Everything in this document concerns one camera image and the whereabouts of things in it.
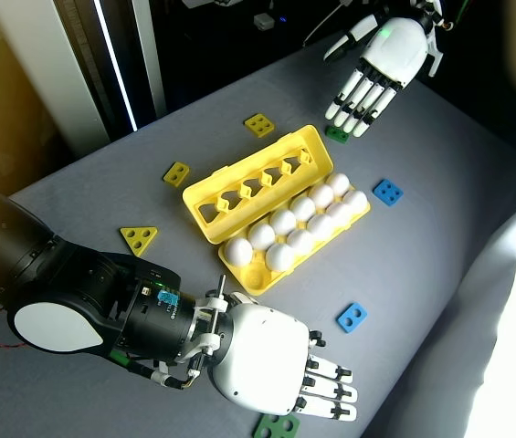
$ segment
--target egg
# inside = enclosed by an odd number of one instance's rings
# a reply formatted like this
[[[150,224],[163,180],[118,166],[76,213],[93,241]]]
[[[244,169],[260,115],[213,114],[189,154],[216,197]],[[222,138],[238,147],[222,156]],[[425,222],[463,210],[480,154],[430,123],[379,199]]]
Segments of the egg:
[[[305,256],[314,246],[314,237],[307,230],[294,230],[286,239],[286,243],[291,246],[294,252],[299,256]]]
[[[327,214],[334,221],[335,226],[346,226],[353,217],[353,209],[346,203],[332,203],[327,208]]]
[[[319,184],[311,188],[309,197],[317,208],[327,208],[334,199],[334,192],[327,184]]]
[[[314,240],[327,240],[332,235],[334,221],[327,214],[316,214],[309,220],[306,229],[312,233]]]
[[[269,218],[269,224],[276,235],[287,235],[296,228],[296,216],[290,210],[278,210]]]
[[[327,185],[335,196],[343,196],[349,190],[349,178],[344,173],[333,173],[327,178]]]
[[[316,205],[308,196],[301,196],[292,201],[290,210],[294,213],[298,222],[307,222],[316,213]]]
[[[233,266],[248,265],[253,254],[251,243],[243,237],[234,237],[225,245],[225,260]]]
[[[294,263],[294,250],[286,244],[274,244],[266,253],[266,266],[272,271],[288,271]]]
[[[361,190],[350,190],[342,201],[353,209],[353,214],[363,213],[367,208],[367,196]]]
[[[276,241],[276,233],[268,224],[255,224],[249,229],[247,239],[254,249],[263,251]]]

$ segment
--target robotic hand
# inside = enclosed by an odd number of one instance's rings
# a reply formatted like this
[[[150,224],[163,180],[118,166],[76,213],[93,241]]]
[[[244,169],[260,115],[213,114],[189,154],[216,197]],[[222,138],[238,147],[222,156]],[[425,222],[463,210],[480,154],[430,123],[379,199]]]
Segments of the robotic hand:
[[[0,196],[0,304],[25,343],[95,354],[180,390],[207,368],[226,398],[250,410],[353,421],[352,372],[311,354],[325,345],[321,333],[224,294],[224,284],[221,276],[205,297],[187,296],[176,273],[66,242]],[[184,379],[169,372],[178,364],[187,364]]]
[[[327,51],[324,60],[341,57],[382,22],[325,114],[327,120],[334,119],[336,127],[355,137],[363,135],[397,91],[410,83],[426,55],[434,57],[428,75],[436,74],[442,53],[437,48],[435,26],[452,28],[442,17],[440,0],[410,0],[402,16],[387,21],[380,14],[366,16]]]

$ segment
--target gray table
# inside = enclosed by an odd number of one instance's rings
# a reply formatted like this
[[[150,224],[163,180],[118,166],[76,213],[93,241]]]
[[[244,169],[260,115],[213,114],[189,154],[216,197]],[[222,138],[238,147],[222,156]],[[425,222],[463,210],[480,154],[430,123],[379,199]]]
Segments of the gray table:
[[[68,240],[127,252],[118,228],[155,225],[145,258],[201,296],[224,266],[162,182],[174,161],[185,185],[305,124],[323,131],[333,93],[355,54],[324,66],[325,44],[303,50],[95,152],[14,199]],[[277,125],[255,138],[242,121],[263,112]],[[326,141],[335,168],[369,194],[373,210],[261,301],[322,330],[319,354],[353,369],[357,422],[301,416],[300,437],[360,435],[415,354],[516,189],[516,152],[432,91],[413,83],[365,137]],[[389,208],[371,195],[388,177],[404,191]],[[238,287],[232,277],[228,290]],[[369,312],[345,335],[335,322],[353,301]],[[11,339],[0,319],[0,339]],[[108,438],[250,436],[259,414],[226,401],[207,377],[163,389],[89,355],[0,350],[0,436]]]

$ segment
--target yellow egg carton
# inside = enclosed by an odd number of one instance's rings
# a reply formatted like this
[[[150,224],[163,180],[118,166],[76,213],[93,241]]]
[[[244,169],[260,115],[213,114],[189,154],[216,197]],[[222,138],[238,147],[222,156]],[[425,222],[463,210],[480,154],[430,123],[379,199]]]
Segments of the yellow egg carton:
[[[321,136],[316,128],[307,125],[191,185],[184,190],[183,200],[206,239],[212,244],[222,244],[233,236],[247,237],[253,224],[267,222],[269,213],[279,208],[289,208],[293,198],[305,195],[304,192],[323,181],[332,168]],[[316,242],[309,254],[297,256],[288,271],[269,270],[266,251],[254,250],[251,263],[243,267],[232,266],[225,260],[225,245],[219,248],[219,257],[247,292],[261,295],[370,209],[368,203],[346,226],[335,228],[328,240]],[[306,223],[299,222],[298,227],[305,228]],[[285,242],[286,237],[277,236],[276,241]]]

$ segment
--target blue square block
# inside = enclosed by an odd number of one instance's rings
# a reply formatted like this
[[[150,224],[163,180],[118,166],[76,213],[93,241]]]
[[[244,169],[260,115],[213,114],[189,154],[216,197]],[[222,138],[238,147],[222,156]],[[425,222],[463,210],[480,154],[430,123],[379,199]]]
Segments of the blue square block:
[[[377,187],[374,188],[374,195],[381,199],[390,207],[397,203],[397,200],[402,197],[404,192],[389,180],[383,180]]]
[[[352,303],[338,318],[337,322],[347,333],[351,333],[363,322],[367,311],[359,304]]]

